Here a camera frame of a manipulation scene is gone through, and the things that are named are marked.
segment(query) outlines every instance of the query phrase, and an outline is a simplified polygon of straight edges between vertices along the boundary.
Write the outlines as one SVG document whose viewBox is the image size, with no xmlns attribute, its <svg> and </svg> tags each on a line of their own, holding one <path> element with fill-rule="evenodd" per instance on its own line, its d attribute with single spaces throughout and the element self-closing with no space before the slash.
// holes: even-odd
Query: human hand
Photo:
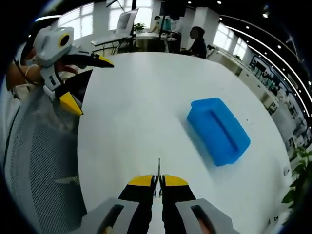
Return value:
<svg viewBox="0 0 312 234">
<path fill-rule="evenodd" d="M 55 70 L 56 72 L 70 72 L 73 74 L 77 74 L 77 70 L 72 68 L 70 65 L 64 65 L 60 60 L 56 61 L 55 65 Z M 41 69 L 42 67 L 39 65 L 31 65 L 28 67 L 28 72 L 27 72 L 27 78 L 29 81 L 33 83 L 42 83 L 42 77 L 41 77 Z"/>
</svg>

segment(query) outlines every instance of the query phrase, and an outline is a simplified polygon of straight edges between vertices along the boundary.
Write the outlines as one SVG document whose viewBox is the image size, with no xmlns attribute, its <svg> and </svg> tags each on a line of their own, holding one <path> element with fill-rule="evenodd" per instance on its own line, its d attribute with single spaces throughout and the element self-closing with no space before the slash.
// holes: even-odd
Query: wall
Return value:
<svg viewBox="0 0 312 234">
<path fill-rule="evenodd" d="M 215 39 L 215 34 L 218 30 L 219 26 L 219 18 L 220 15 L 213 10 L 208 8 L 207 16 L 204 23 L 204 30 L 205 30 L 205 42 L 206 45 L 212 45 Z"/>
<path fill-rule="evenodd" d="M 228 53 L 229 53 L 229 54 L 232 55 L 232 54 L 234 53 L 234 50 L 235 50 L 237 41 L 238 41 L 238 36 L 236 36 L 236 35 L 234 34 L 234 37 L 233 37 L 233 39 L 232 39 L 230 48 L 229 48 L 229 50 L 228 50 Z"/>
<path fill-rule="evenodd" d="M 253 57 L 255 56 L 256 54 L 249 48 L 247 47 L 247 50 L 246 50 L 246 53 L 245 53 L 245 56 L 242 60 L 242 62 L 248 66 L 249 63 L 252 61 Z"/>
<path fill-rule="evenodd" d="M 182 41 L 181 41 L 181 48 L 189 49 L 191 45 L 189 45 L 190 38 L 190 31 L 193 27 L 193 21 L 195 17 L 195 10 L 191 8 L 186 8 L 185 16 L 183 19 L 183 29 L 182 29 Z"/>
</svg>

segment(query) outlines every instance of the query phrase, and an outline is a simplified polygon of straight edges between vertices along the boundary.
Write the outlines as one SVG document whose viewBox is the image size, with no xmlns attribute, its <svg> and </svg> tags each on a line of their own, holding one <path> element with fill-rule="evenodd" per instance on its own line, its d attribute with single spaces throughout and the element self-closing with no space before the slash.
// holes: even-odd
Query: human arm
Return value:
<svg viewBox="0 0 312 234">
<path fill-rule="evenodd" d="M 11 63 L 8 67 L 8 70 L 6 72 L 6 88 L 7 90 L 10 90 L 12 88 L 14 88 L 17 85 L 21 85 L 21 84 L 26 84 L 26 80 L 25 80 L 25 74 L 27 72 L 27 78 L 31 81 L 31 82 L 40 82 L 41 80 L 41 75 L 40 75 L 40 70 L 41 67 L 40 66 L 20 66 L 19 65 L 20 70 L 18 69 L 18 67 L 14 64 Z"/>
<path fill-rule="evenodd" d="M 155 32 L 157 29 L 158 29 L 158 25 L 155 24 L 155 26 L 154 26 L 153 30 L 151 31 L 151 33 Z"/>
<path fill-rule="evenodd" d="M 16 66 L 15 63 L 11 63 L 10 66 L 8 67 L 8 70 L 6 71 L 6 88 L 7 90 L 10 90 L 12 88 L 14 88 L 17 85 L 21 85 L 21 84 L 26 84 L 26 78 L 25 76 L 27 76 L 27 79 L 30 82 L 33 83 L 40 83 L 42 81 L 41 78 L 41 66 L 39 65 L 31 65 L 31 66 L 21 66 L 19 65 L 20 70 L 18 69 L 18 67 Z M 58 60 L 55 63 L 55 69 L 57 72 L 70 72 L 73 74 L 77 74 L 77 71 L 68 66 L 68 65 L 64 65 L 60 60 Z"/>
</svg>

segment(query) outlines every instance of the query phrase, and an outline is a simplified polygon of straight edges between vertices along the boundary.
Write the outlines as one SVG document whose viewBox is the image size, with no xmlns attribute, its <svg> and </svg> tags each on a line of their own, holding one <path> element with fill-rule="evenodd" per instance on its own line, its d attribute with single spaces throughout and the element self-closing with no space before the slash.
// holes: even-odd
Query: green plant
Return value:
<svg viewBox="0 0 312 234">
<path fill-rule="evenodd" d="M 295 150 L 290 159 L 290 162 L 295 158 L 300 157 L 299 165 L 292 171 L 292 175 L 296 177 L 294 182 L 290 185 L 289 192 L 285 195 L 282 203 L 291 203 L 289 208 L 294 208 L 300 202 L 308 184 L 312 181 L 312 151 L 307 152 L 303 147 L 299 147 Z"/>
<path fill-rule="evenodd" d="M 133 29 L 135 32 L 141 32 L 143 31 L 145 28 L 145 24 L 144 23 L 136 23 L 134 26 L 133 26 Z"/>
</svg>

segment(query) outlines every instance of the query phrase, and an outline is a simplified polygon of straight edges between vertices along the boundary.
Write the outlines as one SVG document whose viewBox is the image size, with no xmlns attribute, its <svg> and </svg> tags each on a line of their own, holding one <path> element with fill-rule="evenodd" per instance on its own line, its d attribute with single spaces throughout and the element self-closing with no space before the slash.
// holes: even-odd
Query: white table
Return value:
<svg viewBox="0 0 312 234">
<path fill-rule="evenodd" d="M 165 53 L 110 57 L 112 69 L 94 69 L 78 133 L 78 169 L 87 211 L 118 197 L 134 176 L 161 173 L 189 182 L 232 218 L 242 234 L 263 231 L 287 192 L 291 175 L 285 145 L 257 97 L 222 65 Z M 233 165 L 216 167 L 186 116 L 193 100 L 219 97 L 233 112 L 251 144 Z M 153 205 L 149 233 L 161 228 L 161 201 Z"/>
<path fill-rule="evenodd" d="M 158 33 L 137 33 L 136 34 L 136 39 L 137 40 L 158 40 L 159 38 L 159 34 Z M 165 43 L 165 47 L 166 47 L 166 51 L 165 52 L 169 52 L 169 47 L 168 47 L 168 42 L 169 41 L 175 41 L 175 38 L 172 37 L 167 37 L 165 35 L 161 35 L 160 40 L 164 41 Z"/>
</svg>

